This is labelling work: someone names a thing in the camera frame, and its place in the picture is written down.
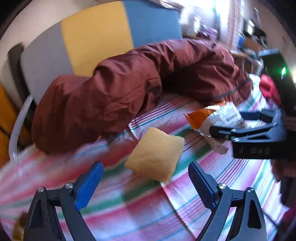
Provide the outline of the right hand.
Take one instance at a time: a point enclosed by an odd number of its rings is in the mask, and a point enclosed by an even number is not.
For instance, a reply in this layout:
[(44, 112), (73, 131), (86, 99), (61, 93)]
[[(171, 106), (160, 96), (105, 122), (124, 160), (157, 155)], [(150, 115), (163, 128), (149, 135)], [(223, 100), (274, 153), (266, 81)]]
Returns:
[(280, 183), (281, 203), (287, 207), (295, 205), (295, 161), (271, 160), (272, 172)]

